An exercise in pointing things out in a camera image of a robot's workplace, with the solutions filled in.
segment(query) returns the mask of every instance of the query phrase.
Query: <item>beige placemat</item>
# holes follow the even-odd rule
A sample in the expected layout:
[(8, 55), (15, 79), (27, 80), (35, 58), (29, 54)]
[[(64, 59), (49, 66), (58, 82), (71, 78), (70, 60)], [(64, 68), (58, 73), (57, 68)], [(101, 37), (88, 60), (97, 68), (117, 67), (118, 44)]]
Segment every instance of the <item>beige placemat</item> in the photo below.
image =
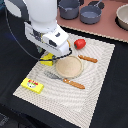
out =
[[(79, 38), (85, 39), (87, 44), (83, 49), (76, 50), (73, 43)], [(83, 60), (84, 71), (79, 77), (72, 79), (74, 82), (83, 84), (84, 90), (46, 77), (44, 70), (58, 75), (55, 64), (49, 67), (37, 62), (27, 77), (44, 85), (41, 94), (19, 86), (14, 95), (81, 128), (89, 128), (114, 45), (70, 33), (69, 41), (73, 55), (85, 55), (98, 59), (97, 63)]]

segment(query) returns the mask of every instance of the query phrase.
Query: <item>pot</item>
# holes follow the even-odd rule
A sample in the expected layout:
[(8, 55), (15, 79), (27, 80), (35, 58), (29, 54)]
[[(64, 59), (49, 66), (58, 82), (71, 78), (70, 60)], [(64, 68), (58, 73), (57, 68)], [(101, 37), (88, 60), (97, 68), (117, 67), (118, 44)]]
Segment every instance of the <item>pot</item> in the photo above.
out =
[(120, 26), (128, 30), (128, 4), (119, 7), (116, 11), (116, 15)]
[(79, 15), (79, 0), (61, 0), (59, 2), (60, 17), (71, 20)]
[(80, 20), (85, 24), (94, 24), (99, 22), (101, 17), (101, 9), (98, 7), (100, 0), (96, 5), (85, 6), (80, 10)]

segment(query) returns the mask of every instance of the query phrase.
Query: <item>wooden handle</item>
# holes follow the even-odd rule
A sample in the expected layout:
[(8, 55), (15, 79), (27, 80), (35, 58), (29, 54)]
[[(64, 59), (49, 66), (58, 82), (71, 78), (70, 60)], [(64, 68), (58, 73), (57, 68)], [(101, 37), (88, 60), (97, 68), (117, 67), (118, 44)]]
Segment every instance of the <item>wooden handle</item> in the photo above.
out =
[(68, 79), (63, 79), (63, 82), (64, 82), (64, 83), (67, 83), (67, 84), (70, 84), (70, 85), (72, 85), (72, 86), (74, 86), (74, 87), (80, 88), (80, 89), (85, 89), (85, 87), (84, 87), (82, 84), (79, 84), (79, 83), (70, 81), (70, 80), (68, 80)]
[(98, 61), (97, 59), (90, 58), (90, 57), (86, 57), (86, 56), (83, 56), (83, 55), (78, 55), (78, 57), (79, 57), (80, 59), (87, 60), (87, 61), (91, 61), (91, 62), (94, 62), (94, 63), (96, 63), (96, 62)]

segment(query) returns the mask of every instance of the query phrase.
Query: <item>yellow sponge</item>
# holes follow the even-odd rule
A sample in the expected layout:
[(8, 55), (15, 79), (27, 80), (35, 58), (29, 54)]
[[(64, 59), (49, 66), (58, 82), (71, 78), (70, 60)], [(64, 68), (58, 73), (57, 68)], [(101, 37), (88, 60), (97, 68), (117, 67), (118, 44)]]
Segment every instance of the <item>yellow sponge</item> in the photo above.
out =
[(42, 89), (44, 88), (43, 84), (40, 84), (38, 82), (35, 82), (34, 80), (25, 78), (23, 82), (21, 83), (21, 86), (24, 88), (27, 88), (33, 92), (36, 92), (38, 94), (41, 93)]
[[(43, 60), (48, 60), (48, 59), (52, 59), (53, 54), (49, 53), (48, 55), (44, 56)], [(44, 65), (48, 65), (48, 66), (52, 66), (53, 65), (53, 61), (40, 61), (41, 64)]]

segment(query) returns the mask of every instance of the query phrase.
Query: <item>metal utensil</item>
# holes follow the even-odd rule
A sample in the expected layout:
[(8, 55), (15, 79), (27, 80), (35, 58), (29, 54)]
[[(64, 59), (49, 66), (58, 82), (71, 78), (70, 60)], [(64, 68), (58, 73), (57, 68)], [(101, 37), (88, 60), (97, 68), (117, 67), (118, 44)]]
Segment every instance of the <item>metal utensil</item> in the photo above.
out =
[(44, 74), (45, 74), (47, 77), (51, 78), (51, 79), (59, 79), (59, 80), (63, 81), (64, 83), (70, 84), (70, 85), (72, 85), (72, 86), (74, 86), (74, 87), (77, 87), (77, 88), (79, 88), (79, 89), (85, 89), (85, 87), (84, 87), (82, 84), (79, 84), (79, 83), (70, 81), (70, 80), (65, 79), (65, 78), (62, 79), (62, 78), (58, 77), (57, 75), (55, 75), (55, 74), (53, 74), (53, 73), (51, 73), (51, 72), (49, 72), (49, 71), (45, 71)]

